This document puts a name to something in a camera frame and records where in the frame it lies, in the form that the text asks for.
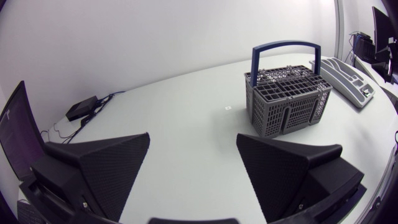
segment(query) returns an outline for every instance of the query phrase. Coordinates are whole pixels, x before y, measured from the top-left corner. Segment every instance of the white wall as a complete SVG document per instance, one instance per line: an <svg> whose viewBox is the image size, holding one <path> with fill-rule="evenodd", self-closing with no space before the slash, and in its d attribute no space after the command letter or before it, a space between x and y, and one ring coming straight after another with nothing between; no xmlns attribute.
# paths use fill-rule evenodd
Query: white wall
<svg viewBox="0 0 398 224"><path fill-rule="evenodd" d="M0 108L6 105L6 98L0 87ZM19 180L12 171L6 155L0 145L0 191L8 206L17 217L17 200L19 191Z"/></svg>
<svg viewBox="0 0 398 224"><path fill-rule="evenodd" d="M352 46L349 44L349 34L360 31L370 35L374 42L374 21L372 6L378 8L387 15L386 8L381 0L343 0L344 7L344 45L343 45L343 60L347 57Z"/></svg>
<svg viewBox="0 0 398 224"><path fill-rule="evenodd" d="M0 13L0 84L9 96L25 80L43 130L93 95L247 60L282 39L333 56L333 0L13 0Z"/></svg>
<svg viewBox="0 0 398 224"><path fill-rule="evenodd" d="M386 8L381 0L357 0L358 5L358 22L359 31L370 35L374 42L374 21L373 21L373 10L372 6L382 11L385 15L388 15Z"/></svg>

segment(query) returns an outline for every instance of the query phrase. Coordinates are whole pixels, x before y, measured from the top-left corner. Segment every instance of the gray plastic tray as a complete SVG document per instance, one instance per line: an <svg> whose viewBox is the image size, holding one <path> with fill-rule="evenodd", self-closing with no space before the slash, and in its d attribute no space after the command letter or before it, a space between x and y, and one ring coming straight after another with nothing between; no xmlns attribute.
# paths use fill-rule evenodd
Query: gray plastic tray
<svg viewBox="0 0 398 224"><path fill-rule="evenodd" d="M322 59L320 75L358 108L364 107L375 93L360 74L337 58Z"/></svg>

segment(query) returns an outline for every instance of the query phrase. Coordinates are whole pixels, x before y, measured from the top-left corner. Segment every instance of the black box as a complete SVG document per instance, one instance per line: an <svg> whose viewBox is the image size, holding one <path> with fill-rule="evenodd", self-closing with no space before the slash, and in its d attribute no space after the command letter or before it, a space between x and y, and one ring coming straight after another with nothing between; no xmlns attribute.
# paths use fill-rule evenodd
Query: black box
<svg viewBox="0 0 398 224"><path fill-rule="evenodd" d="M89 113L95 109L94 106L98 101L96 96L93 96L87 100L83 100L80 103L73 105L69 111L66 113L66 117L69 121L76 120L78 118L89 115Z"/></svg>
<svg viewBox="0 0 398 224"><path fill-rule="evenodd" d="M374 54L376 47L369 38L364 38L361 35L354 35L354 54L356 54L362 61L367 63L376 63Z"/></svg>

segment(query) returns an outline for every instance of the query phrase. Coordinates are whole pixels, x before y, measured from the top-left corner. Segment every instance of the white table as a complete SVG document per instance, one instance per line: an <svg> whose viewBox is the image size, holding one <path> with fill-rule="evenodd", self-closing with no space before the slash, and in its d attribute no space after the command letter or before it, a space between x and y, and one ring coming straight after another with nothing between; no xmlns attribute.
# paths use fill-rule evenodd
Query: white table
<svg viewBox="0 0 398 224"><path fill-rule="evenodd" d="M260 68L311 67L310 54L260 59ZM117 95L73 142L150 134L150 147L124 207L121 223L150 218L211 220L235 217L240 223L265 223L236 147L238 133L257 136L246 112L243 73L251 61L232 63L170 78ZM369 77L374 98L361 110L332 90L321 121L276 139L343 146L342 158L362 171L368 189L343 223L354 223L377 191L398 129L388 97ZM64 136L79 121L63 118ZM50 132L51 141L59 142Z"/></svg>
<svg viewBox="0 0 398 224"><path fill-rule="evenodd" d="M360 66L360 70L367 74L373 81L375 81L385 93L393 97L395 101L398 100L398 85L396 83L386 83L373 68L370 63L362 61L359 57L355 57L356 67Z"/></svg>

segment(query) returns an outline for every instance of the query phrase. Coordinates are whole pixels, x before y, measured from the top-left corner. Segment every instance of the perforated surface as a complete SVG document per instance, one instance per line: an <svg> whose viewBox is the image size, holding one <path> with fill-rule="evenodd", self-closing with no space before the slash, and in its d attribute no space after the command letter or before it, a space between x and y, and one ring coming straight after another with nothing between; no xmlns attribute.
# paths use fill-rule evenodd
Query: perforated surface
<svg viewBox="0 0 398 224"><path fill-rule="evenodd" d="M246 108L260 136L273 138L315 124L322 117L331 85L307 67L259 70L254 88L251 74L244 76Z"/></svg>
<svg viewBox="0 0 398 224"><path fill-rule="evenodd" d="M44 224L45 221L40 217L36 210L28 203L17 202L18 222L20 224Z"/></svg>
<svg viewBox="0 0 398 224"><path fill-rule="evenodd" d="M81 158L83 176L108 219L119 221L148 147L145 134Z"/></svg>
<svg viewBox="0 0 398 224"><path fill-rule="evenodd" d="M308 161L242 135L236 144L267 222L278 220L300 187Z"/></svg>

